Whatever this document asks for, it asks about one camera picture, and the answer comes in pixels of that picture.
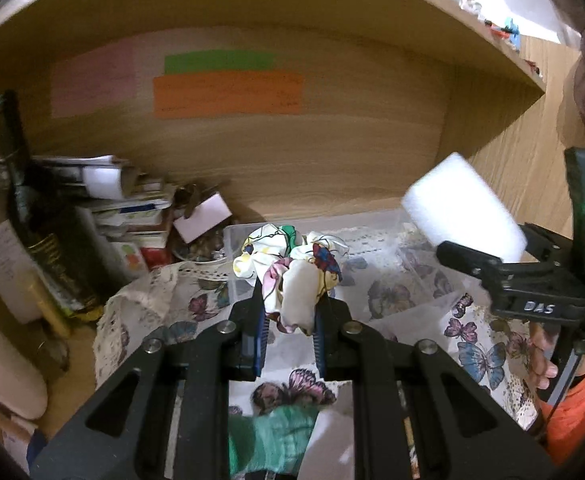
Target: metal screw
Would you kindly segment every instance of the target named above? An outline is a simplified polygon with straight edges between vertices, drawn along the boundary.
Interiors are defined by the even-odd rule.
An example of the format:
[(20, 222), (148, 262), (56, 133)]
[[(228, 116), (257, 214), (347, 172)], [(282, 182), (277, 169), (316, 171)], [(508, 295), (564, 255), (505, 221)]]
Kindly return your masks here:
[(143, 350), (149, 354), (154, 354), (155, 352), (159, 352), (163, 345), (164, 343), (161, 339), (148, 339), (143, 342)]
[(348, 321), (343, 324), (343, 329), (347, 334), (358, 334), (363, 330), (361, 323), (358, 321)]
[(236, 328), (237, 324), (229, 319), (217, 323), (217, 330), (222, 334), (232, 334)]
[(421, 341), (417, 343), (417, 346), (422, 354), (432, 355), (437, 353), (437, 343), (432, 339), (421, 339)]

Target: green sticky note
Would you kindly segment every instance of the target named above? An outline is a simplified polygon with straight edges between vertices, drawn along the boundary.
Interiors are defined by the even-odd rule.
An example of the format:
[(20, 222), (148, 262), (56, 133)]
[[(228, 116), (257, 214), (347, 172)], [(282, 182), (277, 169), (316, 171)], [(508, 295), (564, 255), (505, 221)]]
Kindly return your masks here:
[(199, 50), (166, 56), (165, 75), (210, 70), (272, 70), (274, 54), (254, 50)]

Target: pink card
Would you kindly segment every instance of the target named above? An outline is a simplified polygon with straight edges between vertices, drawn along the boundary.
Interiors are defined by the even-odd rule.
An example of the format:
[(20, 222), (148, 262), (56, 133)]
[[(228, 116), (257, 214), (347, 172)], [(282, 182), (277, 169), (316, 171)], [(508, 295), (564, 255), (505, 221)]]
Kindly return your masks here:
[(181, 238), (189, 244), (229, 216), (232, 216), (230, 209), (223, 202), (221, 195), (215, 193), (194, 208), (190, 218), (179, 218), (173, 225)]
[(133, 99), (136, 91), (134, 38), (126, 38), (52, 66), (51, 115), (89, 114)]

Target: dark bottle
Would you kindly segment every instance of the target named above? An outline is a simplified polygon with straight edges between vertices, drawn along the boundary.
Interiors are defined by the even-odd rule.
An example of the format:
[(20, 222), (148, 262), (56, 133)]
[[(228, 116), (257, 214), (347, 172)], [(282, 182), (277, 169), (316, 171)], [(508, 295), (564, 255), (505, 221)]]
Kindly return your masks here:
[(54, 175), (30, 157), (16, 93), (0, 95), (0, 146), (12, 181), (6, 211), (15, 233), (74, 315), (98, 319), (116, 286)]

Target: plastic storage box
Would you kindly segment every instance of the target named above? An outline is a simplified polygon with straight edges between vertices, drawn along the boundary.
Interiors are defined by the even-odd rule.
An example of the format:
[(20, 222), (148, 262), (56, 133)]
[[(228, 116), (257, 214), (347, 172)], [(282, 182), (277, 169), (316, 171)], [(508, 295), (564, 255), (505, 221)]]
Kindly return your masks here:
[[(293, 225), (302, 235), (317, 231), (346, 241), (350, 255), (341, 264), (343, 281), (334, 295), (348, 303), (354, 319), (385, 317), (463, 290), (456, 273), (439, 266), (434, 248), (403, 208), (274, 223)], [(239, 256), (248, 235), (264, 224), (226, 227), (224, 247), (229, 259)], [(231, 304), (249, 298), (252, 290), (248, 282), (230, 274)]]

